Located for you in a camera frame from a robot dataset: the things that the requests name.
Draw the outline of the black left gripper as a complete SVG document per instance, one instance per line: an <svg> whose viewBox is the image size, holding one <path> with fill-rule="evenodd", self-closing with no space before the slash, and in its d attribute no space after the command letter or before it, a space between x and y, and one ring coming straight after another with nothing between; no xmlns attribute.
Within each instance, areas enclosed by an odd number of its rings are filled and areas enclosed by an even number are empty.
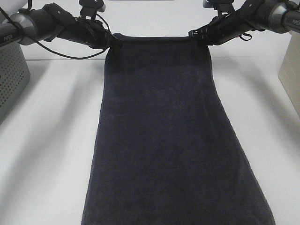
<svg viewBox="0 0 300 225"><path fill-rule="evenodd" d="M122 47L123 42L105 29L98 20L75 18L75 22L63 30L63 39L86 45L92 49L107 49Z"/></svg>

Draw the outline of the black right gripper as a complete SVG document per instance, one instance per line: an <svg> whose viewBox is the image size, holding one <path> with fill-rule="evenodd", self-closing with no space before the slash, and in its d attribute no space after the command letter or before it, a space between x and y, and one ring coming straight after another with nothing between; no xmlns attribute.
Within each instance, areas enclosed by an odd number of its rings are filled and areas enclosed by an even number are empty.
<svg viewBox="0 0 300 225"><path fill-rule="evenodd" d="M240 11L231 14L216 16L210 23L196 30L188 32L190 38L205 45L222 45L236 37L241 37L255 28L240 16Z"/></svg>

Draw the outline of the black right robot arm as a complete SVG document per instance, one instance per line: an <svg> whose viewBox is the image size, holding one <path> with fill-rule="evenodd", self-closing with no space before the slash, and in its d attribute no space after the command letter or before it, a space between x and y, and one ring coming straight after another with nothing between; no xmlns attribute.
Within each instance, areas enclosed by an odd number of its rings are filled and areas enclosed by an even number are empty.
<svg viewBox="0 0 300 225"><path fill-rule="evenodd" d="M232 0L205 0L203 7L218 15L188 35L205 45L222 45L236 37L245 40L243 36L251 37L248 31L300 31L300 5L291 0L247 0L237 10Z"/></svg>

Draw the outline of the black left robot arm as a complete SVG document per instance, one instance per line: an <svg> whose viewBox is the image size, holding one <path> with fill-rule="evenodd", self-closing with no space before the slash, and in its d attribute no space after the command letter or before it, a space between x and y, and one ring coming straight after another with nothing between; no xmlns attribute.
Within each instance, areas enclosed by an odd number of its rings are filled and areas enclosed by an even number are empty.
<svg viewBox="0 0 300 225"><path fill-rule="evenodd" d="M37 41L51 42L55 38L86 45L92 49L106 49L120 43L103 21L96 19L104 12L102 0L81 0L78 17L72 16L56 3L42 9L21 8L0 26L0 46L12 43L31 45Z"/></svg>

